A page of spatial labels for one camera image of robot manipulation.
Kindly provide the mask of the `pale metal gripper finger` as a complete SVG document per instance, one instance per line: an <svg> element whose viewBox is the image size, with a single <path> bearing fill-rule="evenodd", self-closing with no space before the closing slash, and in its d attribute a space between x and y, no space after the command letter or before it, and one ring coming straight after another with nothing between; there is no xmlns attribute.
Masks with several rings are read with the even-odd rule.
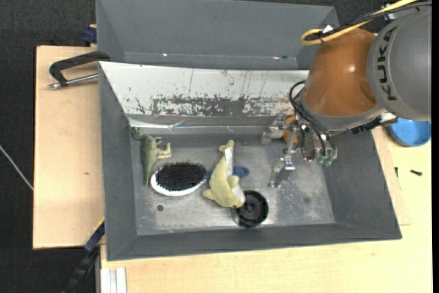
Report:
<svg viewBox="0 0 439 293"><path fill-rule="evenodd" d="M292 156L284 156L276 159L272 167L268 185L272 188L279 188L295 170L296 166L294 165Z"/></svg>
<svg viewBox="0 0 439 293"><path fill-rule="evenodd" d="M261 143L263 145L269 144L272 140L283 140L286 129L287 115L285 113L278 113L274 120L264 129L261 135Z"/></svg>

